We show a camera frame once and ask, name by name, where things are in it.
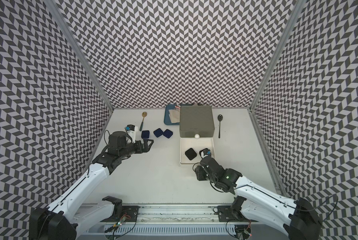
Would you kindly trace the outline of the aluminium front rail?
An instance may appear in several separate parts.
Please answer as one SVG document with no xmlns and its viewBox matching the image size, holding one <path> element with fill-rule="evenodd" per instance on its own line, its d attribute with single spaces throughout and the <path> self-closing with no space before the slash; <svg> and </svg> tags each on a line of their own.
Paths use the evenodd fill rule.
<svg viewBox="0 0 358 240">
<path fill-rule="evenodd" d="M 218 204 L 125 204 L 124 206 L 140 206 L 138 221 L 145 223 L 221 223 L 217 215 Z M 241 207 L 228 204 L 238 210 L 247 219 L 260 224 L 279 223 L 283 225 L 291 221 L 295 207 L 283 204 L 272 206 L 271 209 L 244 201 Z"/>
</svg>

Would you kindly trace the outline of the beige folded napkin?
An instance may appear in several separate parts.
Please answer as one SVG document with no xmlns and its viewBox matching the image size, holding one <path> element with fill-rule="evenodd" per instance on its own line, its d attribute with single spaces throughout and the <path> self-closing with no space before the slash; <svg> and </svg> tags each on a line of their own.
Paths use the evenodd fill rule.
<svg viewBox="0 0 358 240">
<path fill-rule="evenodd" d="M 180 109 L 169 110 L 169 117 L 172 124 L 180 122 Z"/>
</svg>

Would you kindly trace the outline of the blue tray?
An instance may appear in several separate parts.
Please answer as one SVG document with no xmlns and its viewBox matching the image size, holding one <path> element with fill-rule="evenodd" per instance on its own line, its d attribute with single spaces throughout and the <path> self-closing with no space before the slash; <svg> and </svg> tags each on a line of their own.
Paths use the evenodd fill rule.
<svg viewBox="0 0 358 240">
<path fill-rule="evenodd" d="M 180 123 L 172 124 L 169 117 L 169 110 L 176 109 L 175 105 L 167 105 L 165 107 L 164 124 L 167 126 L 179 126 Z"/>
</svg>

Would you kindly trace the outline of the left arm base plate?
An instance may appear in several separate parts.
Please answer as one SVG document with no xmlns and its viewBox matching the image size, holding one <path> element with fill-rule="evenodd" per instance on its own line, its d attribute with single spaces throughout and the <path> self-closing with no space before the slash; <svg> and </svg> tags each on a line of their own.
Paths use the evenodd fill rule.
<svg viewBox="0 0 358 240">
<path fill-rule="evenodd" d="M 130 205 L 117 208 L 115 220 L 117 222 L 135 223 L 139 215 L 140 206 Z"/>
</svg>

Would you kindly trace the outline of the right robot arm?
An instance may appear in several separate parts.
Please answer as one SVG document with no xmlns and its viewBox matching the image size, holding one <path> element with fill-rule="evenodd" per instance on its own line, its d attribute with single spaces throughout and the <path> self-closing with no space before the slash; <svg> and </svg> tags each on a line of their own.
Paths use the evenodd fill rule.
<svg viewBox="0 0 358 240">
<path fill-rule="evenodd" d="M 240 172 L 224 169 L 211 156 L 195 164 L 199 181 L 209 181 L 223 193 L 233 194 L 233 218 L 265 224 L 286 235 L 290 240 L 319 239 L 323 221 L 306 199 L 294 200 L 267 190 Z"/>
</svg>

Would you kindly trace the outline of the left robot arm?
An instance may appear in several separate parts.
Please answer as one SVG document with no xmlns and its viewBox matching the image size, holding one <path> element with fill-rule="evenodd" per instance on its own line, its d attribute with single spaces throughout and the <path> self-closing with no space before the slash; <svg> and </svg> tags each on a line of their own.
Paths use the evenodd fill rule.
<svg viewBox="0 0 358 240">
<path fill-rule="evenodd" d="M 100 204 L 82 213 L 79 208 L 115 169 L 133 154 L 150 151 L 154 140 L 137 140 L 134 131 L 116 131 L 86 172 L 59 198 L 29 217 L 31 240 L 75 240 L 102 220 L 120 217 L 122 200 L 107 196 Z"/>
</svg>

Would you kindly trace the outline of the three-drawer storage cabinet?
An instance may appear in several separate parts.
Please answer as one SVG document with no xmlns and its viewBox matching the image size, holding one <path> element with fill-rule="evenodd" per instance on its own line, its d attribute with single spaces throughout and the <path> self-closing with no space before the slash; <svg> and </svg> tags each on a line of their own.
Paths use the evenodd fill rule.
<svg viewBox="0 0 358 240">
<path fill-rule="evenodd" d="M 201 159 L 199 152 L 208 148 L 215 156 L 215 123 L 211 106 L 182 106 L 180 112 L 180 164 L 190 165 Z M 189 161 L 185 151 L 193 148 L 197 157 Z"/>
</svg>

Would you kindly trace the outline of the black brooch box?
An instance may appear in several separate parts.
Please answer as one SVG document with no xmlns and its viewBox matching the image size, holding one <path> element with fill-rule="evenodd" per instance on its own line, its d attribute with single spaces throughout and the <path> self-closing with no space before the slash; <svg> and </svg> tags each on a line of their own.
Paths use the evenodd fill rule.
<svg viewBox="0 0 358 240">
<path fill-rule="evenodd" d="M 193 148 L 189 148 L 188 150 L 185 151 L 185 156 L 189 161 L 195 159 L 197 155 L 198 155 L 197 152 Z"/>
<path fill-rule="evenodd" d="M 206 149 L 203 149 L 202 151 L 199 152 L 201 158 L 205 158 L 207 156 L 207 150 Z"/>
</svg>

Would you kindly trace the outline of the navy brooch box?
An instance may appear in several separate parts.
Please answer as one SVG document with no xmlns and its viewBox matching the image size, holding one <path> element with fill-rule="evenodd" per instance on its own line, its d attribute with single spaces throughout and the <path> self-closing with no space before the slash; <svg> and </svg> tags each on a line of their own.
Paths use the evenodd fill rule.
<svg viewBox="0 0 358 240">
<path fill-rule="evenodd" d="M 142 137 L 142 139 L 149 139 L 150 138 L 150 131 L 148 131 L 148 130 L 142 131 L 141 137 Z"/>
<path fill-rule="evenodd" d="M 159 138 L 160 136 L 162 136 L 164 134 L 164 131 L 161 128 L 158 128 L 155 131 L 153 131 L 153 134 L 156 138 Z"/>
<path fill-rule="evenodd" d="M 166 137 L 167 139 L 170 139 L 173 136 L 173 132 L 171 130 L 169 130 L 169 129 L 166 129 L 163 132 L 163 136 Z"/>
</svg>

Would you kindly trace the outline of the black spoon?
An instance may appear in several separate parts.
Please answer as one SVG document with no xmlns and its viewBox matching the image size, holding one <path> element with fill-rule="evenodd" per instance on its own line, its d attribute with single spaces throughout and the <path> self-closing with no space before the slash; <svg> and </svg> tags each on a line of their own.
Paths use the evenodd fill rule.
<svg viewBox="0 0 358 240">
<path fill-rule="evenodd" d="M 218 115 L 217 119 L 219 121 L 219 132 L 218 132 L 218 138 L 220 139 L 221 138 L 221 123 L 222 123 L 222 120 L 223 120 L 223 115 Z"/>
</svg>

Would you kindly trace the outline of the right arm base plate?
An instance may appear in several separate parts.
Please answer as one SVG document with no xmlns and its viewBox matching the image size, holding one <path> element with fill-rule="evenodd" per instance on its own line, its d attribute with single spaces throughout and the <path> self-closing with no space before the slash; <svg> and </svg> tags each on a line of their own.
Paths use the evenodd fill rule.
<svg viewBox="0 0 358 240">
<path fill-rule="evenodd" d="M 247 219 L 242 215 L 238 210 L 232 209 L 227 205 L 217 206 L 217 215 L 219 222 L 226 223 L 227 221 L 231 222 L 245 222 Z"/>
</svg>

